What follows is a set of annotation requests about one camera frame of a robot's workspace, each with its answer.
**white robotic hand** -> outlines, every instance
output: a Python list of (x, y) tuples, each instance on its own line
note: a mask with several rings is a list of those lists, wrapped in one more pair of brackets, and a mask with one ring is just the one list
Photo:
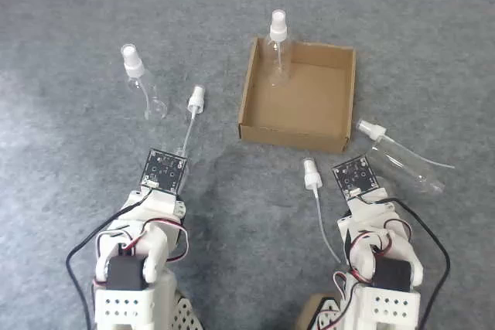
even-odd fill
[[(144, 202), (122, 214), (97, 236), (95, 321), (98, 329), (130, 325), (136, 329), (168, 330), (187, 324), (201, 330), (189, 301), (177, 291), (177, 281), (166, 262), (187, 254), (189, 241), (181, 220), (186, 210), (176, 196), (142, 187), (131, 192), (122, 209), (137, 198)], [(179, 231), (183, 253), (170, 257)]]
[[(422, 330), (450, 269), (450, 259), (435, 234), (401, 200), (389, 198), (378, 185), (365, 156), (333, 168), (349, 212), (337, 221), (344, 245), (347, 273), (337, 271), (334, 282), (341, 298), (312, 298), (296, 328), (314, 330)], [(398, 203), (411, 214), (437, 243), (445, 256), (445, 273), (419, 321), (423, 266), (410, 244), (412, 228), (395, 212)], [(337, 283), (345, 283), (344, 290)], [(308, 310), (313, 306), (316, 312)], [(314, 313), (309, 321), (305, 311)]]

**cardboard box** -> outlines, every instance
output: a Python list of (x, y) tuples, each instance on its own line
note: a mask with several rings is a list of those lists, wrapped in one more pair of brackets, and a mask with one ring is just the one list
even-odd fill
[(291, 77), (273, 87), (261, 68), (261, 44), (251, 49), (239, 136), (245, 141), (343, 152), (350, 138), (356, 52), (321, 43), (294, 43)]

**spray pump cap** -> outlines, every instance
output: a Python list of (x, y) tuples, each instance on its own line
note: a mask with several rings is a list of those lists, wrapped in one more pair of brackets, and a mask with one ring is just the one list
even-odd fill
[(194, 108), (196, 108), (196, 114), (201, 114), (203, 112), (203, 106), (204, 87), (201, 85), (196, 85), (194, 86), (193, 94), (187, 104), (187, 110), (192, 113)]
[(302, 160), (302, 164), (304, 165), (304, 183), (306, 189), (314, 190), (320, 188), (323, 185), (322, 177), (318, 173), (315, 160), (313, 158), (305, 158)]
[(121, 54), (124, 58), (125, 72), (129, 77), (139, 78), (145, 73), (145, 67), (134, 44), (124, 44)]
[(281, 9), (276, 9), (271, 13), (270, 38), (274, 42), (283, 42), (287, 39), (285, 12)]
[(366, 120), (359, 119), (356, 124), (356, 129), (365, 133), (368, 137), (370, 137), (373, 141), (376, 141), (379, 137), (385, 135), (387, 129), (376, 124), (372, 124)]

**gray carpet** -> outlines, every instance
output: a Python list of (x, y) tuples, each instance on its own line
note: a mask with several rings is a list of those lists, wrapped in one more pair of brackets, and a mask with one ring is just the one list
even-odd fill
[[(428, 328), (493, 328), (495, 0), (0, 0), (1, 328), (83, 328), (65, 256), (136, 188), (150, 146), (180, 144), (196, 83), (207, 105), (183, 192), (192, 250), (172, 269), (199, 317), (208, 329), (287, 329), (311, 293), (333, 290), (338, 266), (300, 161), (316, 157), (325, 223), (340, 248), (334, 221), (346, 207), (330, 169), (370, 141), (354, 133), (343, 155), (239, 141), (251, 38), (276, 7), (295, 38), (357, 48), (355, 118), (457, 166), (439, 171), (439, 199), (398, 195), (452, 256)], [(126, 42), (169, 87), (158, 130), (126, 95)], [(413, 227), (426, 299), (443, 260)], [(93, 244), (74, 266), (87, 288)]]

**spray bottle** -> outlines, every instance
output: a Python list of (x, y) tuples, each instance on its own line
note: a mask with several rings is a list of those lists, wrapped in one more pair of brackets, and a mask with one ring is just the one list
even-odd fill
[(145, 119), (147, 121), (162, 120), (167, 115), (168, 106), (159, 97), (157, 79), (145, 68), (133, 44), (123, 45), (121, 54), (124, 58), (125, 72), (128, 75), (128, 88), (141, 107), (144, 107)]
[(444, 168), (455, 168), (454, 166), (434, 162), (415, 154), (388, 137), (385, 134), (387, 129), (380, 125), (360, 119), (356, 128), (374, 141), (366, 153), (373, 169), (421, 193), (438, 195), (443, 192), (445, 186), (437, 179), (431, 165)]
[(271, 14), (270, 32), (261, 49), (265, 75), (272, 86), (287, 82), (291, 66), (291, 41), (287, 34), (285, 12), (276, 9)]

